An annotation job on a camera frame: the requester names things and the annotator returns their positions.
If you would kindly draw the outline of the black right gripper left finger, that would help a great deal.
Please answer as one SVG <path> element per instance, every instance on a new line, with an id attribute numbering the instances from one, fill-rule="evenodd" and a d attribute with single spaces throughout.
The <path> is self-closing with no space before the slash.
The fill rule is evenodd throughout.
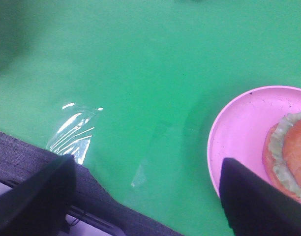
<path id="1" fill-rule="evenodd" d="M 76 189 L 76 163 L 63 155 L 0 195 L 0 236 L 56 236 Z"/>

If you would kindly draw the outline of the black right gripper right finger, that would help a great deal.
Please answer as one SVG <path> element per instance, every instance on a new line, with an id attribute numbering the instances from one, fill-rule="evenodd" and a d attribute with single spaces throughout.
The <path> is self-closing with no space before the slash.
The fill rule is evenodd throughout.
<path id="1" fill-rule="evenodd" d="M 301 204 L 233 158 L 224 158 L 219 194 L 236 236 L 301 236 Z"/>

